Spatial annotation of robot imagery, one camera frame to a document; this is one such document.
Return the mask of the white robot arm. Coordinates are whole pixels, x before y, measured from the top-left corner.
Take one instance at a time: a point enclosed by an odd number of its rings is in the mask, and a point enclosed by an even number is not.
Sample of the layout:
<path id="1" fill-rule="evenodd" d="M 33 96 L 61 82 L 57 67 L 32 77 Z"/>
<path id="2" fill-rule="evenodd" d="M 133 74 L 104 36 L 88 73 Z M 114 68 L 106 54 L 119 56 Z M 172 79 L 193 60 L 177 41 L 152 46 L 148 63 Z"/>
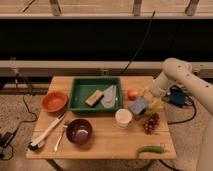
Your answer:
<path id="1" fill-rule="evenodd" d="M 203 134 L 196 171 L 213 171 L 213 85 L 192 71 L 193 66 L 189 62 L 168 58 L 162 63 L 162 72 L 147 90 L 154 97 L 161 98 L 172 85 L 181 83 L 211 114 Z"/>

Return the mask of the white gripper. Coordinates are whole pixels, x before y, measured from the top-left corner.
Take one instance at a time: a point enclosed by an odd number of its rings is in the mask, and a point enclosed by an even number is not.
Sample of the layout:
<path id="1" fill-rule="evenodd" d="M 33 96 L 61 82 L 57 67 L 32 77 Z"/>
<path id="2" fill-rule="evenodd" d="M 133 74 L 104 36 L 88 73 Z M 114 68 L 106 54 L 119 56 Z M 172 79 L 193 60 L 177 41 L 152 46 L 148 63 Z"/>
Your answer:
<path id="1" fill-rule="evenodd" d="M 146 115 L 155 114 L 163 109 L 161 98 L 164 96 L 164 92 L 157 87 L 145 87 L 143 90 L 138 92 L 137 98 L 144 97 L 146 100 L 151 102 L 145 111 Z"/>

